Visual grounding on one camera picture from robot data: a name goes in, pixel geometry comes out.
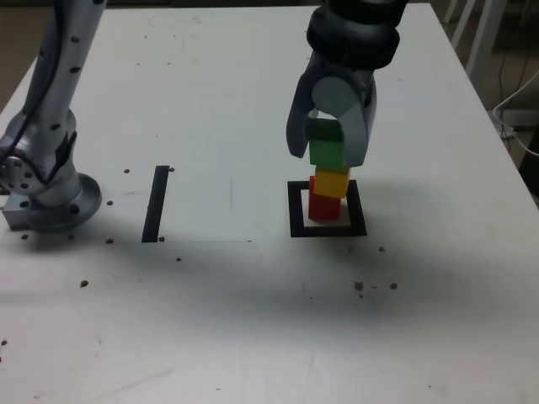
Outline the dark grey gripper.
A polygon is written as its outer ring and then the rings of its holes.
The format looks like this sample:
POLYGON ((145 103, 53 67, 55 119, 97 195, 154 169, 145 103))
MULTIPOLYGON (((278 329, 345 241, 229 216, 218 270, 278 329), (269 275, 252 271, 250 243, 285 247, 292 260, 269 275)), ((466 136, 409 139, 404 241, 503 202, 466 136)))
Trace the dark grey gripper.
POLYGON ((339 122, 344 135, 346 165, 361 166, 376 115, 373 71, 354 70, 331 62, 315 51, 311 54, 296 86, 286 122, 286 142, 293 157, 303 158, 305 154, 307 120, 314 108, 339 122), (312 89, 318 75, 323 78, 312 89))

